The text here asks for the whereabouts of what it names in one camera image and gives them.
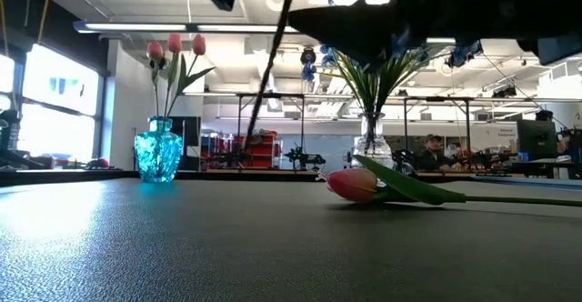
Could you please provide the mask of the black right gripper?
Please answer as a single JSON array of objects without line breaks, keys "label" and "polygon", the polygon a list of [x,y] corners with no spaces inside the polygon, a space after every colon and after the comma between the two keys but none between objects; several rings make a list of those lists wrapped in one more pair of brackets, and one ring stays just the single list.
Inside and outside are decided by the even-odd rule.
[{"label": "black right gripper", "polygon": [[297,9],[288,23],[351,57],[376,65],[409,27],[422,35],[537,40],[582,34],[582,0],[390,0],[384,5]]}]

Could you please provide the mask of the pink artificial tulip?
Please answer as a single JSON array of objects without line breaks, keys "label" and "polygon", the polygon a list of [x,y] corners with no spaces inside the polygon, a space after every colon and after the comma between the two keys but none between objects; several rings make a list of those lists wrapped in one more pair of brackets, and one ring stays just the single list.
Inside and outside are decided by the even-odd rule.
[{"label": "pink artificial tulip", "polygon": [[326,176],[329,191],[346,200],[362,203],[445,203],[491,202],[527,205],[582,207],[582,201],[512,196],[467,196],[406,176],[367,156],[355,156],[363,168],[348,168]]},{"label": "pink artificial tulip", "polygon": [[151,42],[147,45],[146,55],[151,68],[151,81],[155,97],[155,116],[159,116],[158,79],[159,73],[166,63],[165,52],[160,43]]},{"label": "pink artificial tulip", "polygon": [[196,80],[204,77],[206,74],[210,73],[215,69],[214,66],[208,67],[204,70],[201,70],[198,73],[193,74],[192,69],[196,64],[196,60],[199,56],[204,55],[206,53],[206,40],[200,35],[196,34],[192,41],[192,51],[195,54],[195,59],[192,61],[190,66],[186,65],[186,59],[182,55],[182,51],[180,53],[178,59],[178,66],[177,66],[177,74],[176,80],[172,84],[172,88],[170,91],[170,99],[168,104],[168,111],[169,115],[174,107],[174,104],[179,96],[184,94],[185,89],[193,84]]},{"label": "pink artificial tulip", "polygon": [[182,51],[182,40],[181,35],[178,33],[171,33],[167,39],[168,50],[172,53],[172,58],[170,64],[167,68],[167,87],[166,87],[166,100],[164,107],[164,116],[169,115],[168,104],[170,99],[170,91],[172,84],[176,80],[178,59]]}]

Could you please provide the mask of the blue artificial flower bunch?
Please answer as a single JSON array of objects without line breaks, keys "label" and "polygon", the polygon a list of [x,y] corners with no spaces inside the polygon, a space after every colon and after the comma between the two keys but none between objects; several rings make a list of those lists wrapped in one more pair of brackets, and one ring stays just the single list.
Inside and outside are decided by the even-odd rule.
[{"label": "blue artificial flower bunch", "polygon": [[376,65],[362,65],[329,45],[322,45],[321,52],[321,66],[328,69],[321,74],[343,79],[363,114],[382,113],[392,91],[432,60],[445,56],[450,67],[460,67],[483,49],[479,41],[470,45],[425,42],[416,48],[398,45],[386,61]]}]

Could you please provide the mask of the clear cut-glass vase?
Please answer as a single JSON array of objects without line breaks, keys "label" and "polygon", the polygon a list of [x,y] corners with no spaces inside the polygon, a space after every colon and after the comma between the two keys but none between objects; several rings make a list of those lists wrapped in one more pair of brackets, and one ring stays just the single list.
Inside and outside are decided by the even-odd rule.
[{"label": "clear cut-glass vase", "polygon": [[394,168],[392,149],[383,136],[382,118],[383,113],[363,113],[361,117],[361,134],[356,141],[352,152],[350,165],[353,168],[360,168],[362,165],[355,159],[355,156],[367,156],[378,164],[388,168]]}]

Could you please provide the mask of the blue glass vase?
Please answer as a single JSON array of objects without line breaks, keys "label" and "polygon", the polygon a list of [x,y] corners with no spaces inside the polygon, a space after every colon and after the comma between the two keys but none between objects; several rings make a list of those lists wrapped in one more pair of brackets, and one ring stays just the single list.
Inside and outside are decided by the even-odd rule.
[{"label": "blue glass vase", "polygon": [[149,130],[135,136],[140,178],[147,183],[168,183],[175,178],[183,149],[183,138],[171,132],[168,117],[149,118]]}]

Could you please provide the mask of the long ceiling light strip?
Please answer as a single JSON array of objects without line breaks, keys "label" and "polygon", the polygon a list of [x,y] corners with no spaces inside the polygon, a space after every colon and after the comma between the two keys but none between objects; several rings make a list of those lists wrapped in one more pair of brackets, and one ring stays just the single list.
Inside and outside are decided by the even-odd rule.
[{"label": "long ceiling light strip", "polygon": [[275,34],[276,25],[237,24],[162,24],[162,23],[90,23],[73,22],[81,34],[95,33],[209,33],[209,34]]}]

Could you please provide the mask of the black computer monitor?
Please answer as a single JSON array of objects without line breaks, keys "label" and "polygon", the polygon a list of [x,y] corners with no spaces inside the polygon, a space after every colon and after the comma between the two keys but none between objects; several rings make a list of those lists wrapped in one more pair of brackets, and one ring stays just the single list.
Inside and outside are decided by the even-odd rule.
[{"label": "black computer monitor", "polygon": [[524,161],[557,157],[557,134],[553,122],[517,121],[517,153]]},{"label": "black computer monitor", "polygon": [[171,132],[182,137],[182,151],[178,169],[181,171],[198,171],[200,156],[196,149],[200,147],[201,118],[199,116],[171,116]]}]

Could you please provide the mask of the red tool cabinet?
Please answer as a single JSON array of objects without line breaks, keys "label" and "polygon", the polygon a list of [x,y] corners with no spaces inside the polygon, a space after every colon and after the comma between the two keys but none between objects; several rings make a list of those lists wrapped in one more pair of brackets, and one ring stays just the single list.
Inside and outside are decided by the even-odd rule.
[{"label": "red tool cabinet", "polygon": [[248,139],[244,167],[278,169],[280,167],[280,138],[274,131],[263,131]]}]

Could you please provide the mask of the large bright window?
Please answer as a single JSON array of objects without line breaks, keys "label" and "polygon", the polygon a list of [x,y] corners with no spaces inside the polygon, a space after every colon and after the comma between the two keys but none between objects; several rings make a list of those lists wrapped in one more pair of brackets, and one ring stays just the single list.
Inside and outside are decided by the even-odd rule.
[{"label": "large bright window", "polygon": [[26,54],[17,146],[33,156],[92,157],[99,74],[41,45]]}]

